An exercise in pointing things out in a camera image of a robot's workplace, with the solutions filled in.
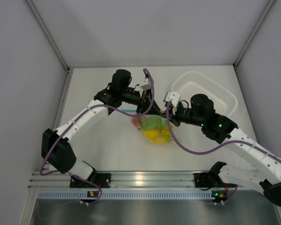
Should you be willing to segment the clear zip top bag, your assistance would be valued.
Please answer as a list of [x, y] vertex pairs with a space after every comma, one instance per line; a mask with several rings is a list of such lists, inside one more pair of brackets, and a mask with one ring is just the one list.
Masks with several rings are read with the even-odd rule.
[[166, 145], [172, 142], [172, 136], [165, 118], [146, 114], [141, 117], [130, 117], [130, 122], [145, 140], [151, 143]]

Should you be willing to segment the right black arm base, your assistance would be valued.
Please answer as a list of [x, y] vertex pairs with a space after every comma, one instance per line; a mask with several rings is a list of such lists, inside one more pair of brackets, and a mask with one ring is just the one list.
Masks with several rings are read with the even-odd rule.
[[196, 188], [222, 188], [224, 183], [217, 174], [209, 172], [199, 172], [194, 174]]

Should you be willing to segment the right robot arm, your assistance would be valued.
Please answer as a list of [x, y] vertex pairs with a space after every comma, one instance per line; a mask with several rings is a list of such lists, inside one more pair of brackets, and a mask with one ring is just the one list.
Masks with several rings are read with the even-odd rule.
[[217, 162], [209, 170], [209, 180], [214, 186], [222, 183], [243, 186], [261, 193], [271, 203], [281, 207], [281, 159], [253, 141], [228, 117], [216, 113], [214, 103], [204, 94], [191, 97], [191, 105], [184, 107], [180, 94], [169, 91], [164, 98], [168, 124], [181, 123], [201, 127], [202, 133], [218, 146], [196, 152], [183, 146], [171, 131], [176, 144], [193, 155], [207, 155], [227, 147], [247, 161], [256, 170], [238, 169], [224, 162]]

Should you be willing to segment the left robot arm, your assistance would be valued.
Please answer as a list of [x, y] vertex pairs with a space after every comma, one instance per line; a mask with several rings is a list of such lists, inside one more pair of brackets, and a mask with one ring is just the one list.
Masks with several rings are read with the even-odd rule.
[[146, 68], [143, 72], [144, 82], [130, 87], [131, 73], [118, 69], [107, 87], [99, 91], [79, 114], [55, 130], [45, 130], [41, 150], [43, 163], [51, 164], [55, 172], [67, 173], [80, 179], [86, 187], [94, 186], [96, 170], [76, 157], [74, 146], [85, 132], [114, 111], [132, 118], [161, 114], [154, 101], [154, 80]]

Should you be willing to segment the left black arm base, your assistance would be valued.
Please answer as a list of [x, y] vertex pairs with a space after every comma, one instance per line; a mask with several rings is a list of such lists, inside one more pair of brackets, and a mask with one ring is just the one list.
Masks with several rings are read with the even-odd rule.
[[[110, 188], [111, 174], [105, 172], [98, 172], [95, 177], [90, 179], [91, 182], [95, 183], [100, 188]], [[71, 178], [70, 188], [95, 188], [80, 179]]]

